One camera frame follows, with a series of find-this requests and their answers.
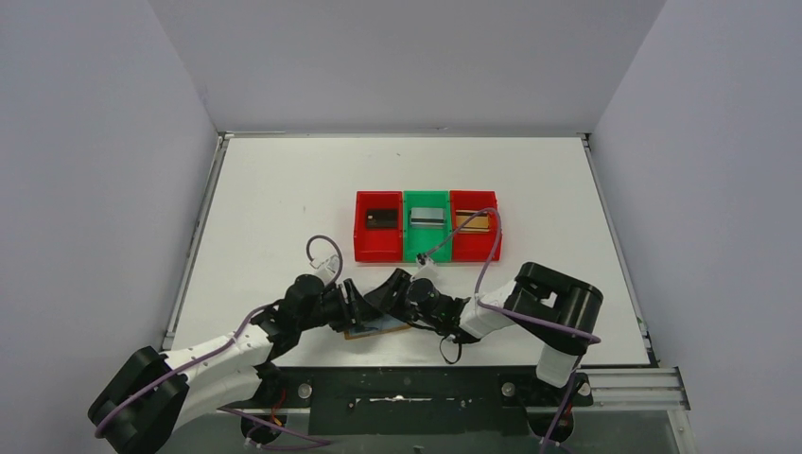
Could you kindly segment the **yellow leather card holder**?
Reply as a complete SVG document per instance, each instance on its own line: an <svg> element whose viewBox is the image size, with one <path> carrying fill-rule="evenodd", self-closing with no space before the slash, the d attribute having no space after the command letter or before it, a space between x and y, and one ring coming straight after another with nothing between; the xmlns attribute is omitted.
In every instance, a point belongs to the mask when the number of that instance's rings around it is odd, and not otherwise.
<svg viewBox="0 0 802 454"><path fill-rule="evenodd" d="M410 326L407 323L398 320L391 315L383 315L375 320L358 324L346 329L343 332L343 336L347 341L352 341L372 336L385 335L406 329L410 329Z"/></svg>

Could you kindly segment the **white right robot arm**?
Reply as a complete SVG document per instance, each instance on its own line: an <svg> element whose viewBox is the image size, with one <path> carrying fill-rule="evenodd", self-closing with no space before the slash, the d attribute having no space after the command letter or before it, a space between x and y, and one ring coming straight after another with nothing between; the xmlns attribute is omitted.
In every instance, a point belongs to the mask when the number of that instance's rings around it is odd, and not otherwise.
<svg viewBox="0 0 802 454"><path fill-rule="evenodd" d="M502 287L462 298L441 292L424 271L396 270L364 299L373 311L458 346L517 325L542 341L535 376L554 388L565 387L588 348L601 341L593 333L601 291L534 262Z"/></svg>

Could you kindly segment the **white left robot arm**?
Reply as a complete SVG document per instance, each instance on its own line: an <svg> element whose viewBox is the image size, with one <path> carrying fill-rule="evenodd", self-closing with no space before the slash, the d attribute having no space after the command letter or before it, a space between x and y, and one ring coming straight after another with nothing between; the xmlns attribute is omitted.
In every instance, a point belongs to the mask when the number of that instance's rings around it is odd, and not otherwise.
<svg viewBox="0 0 802 454"><path fill-rule="evenodd" d="M118 453L154 453L184 424L232 403L277 393L274 360L301 335L336 332L379 317L387 292L360 293L350 279L298 276L283 298L252 310L232 332L181 350L134 352L88 410L95 436Z"/></svg>

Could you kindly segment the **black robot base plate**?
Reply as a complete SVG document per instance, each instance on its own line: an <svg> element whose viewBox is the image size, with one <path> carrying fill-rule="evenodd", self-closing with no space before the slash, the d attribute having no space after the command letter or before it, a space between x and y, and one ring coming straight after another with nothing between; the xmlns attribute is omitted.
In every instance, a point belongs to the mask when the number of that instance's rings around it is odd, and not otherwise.
<svg viewBox="0 0 802 454"><path fill-rule="evenodd" d="M283 367L232 406L265 418L305 415L319 436L523 436L545 434L563 405L554 433L565 438L572 412L593 403L587 375L555 388L532 366Z"/></svg>

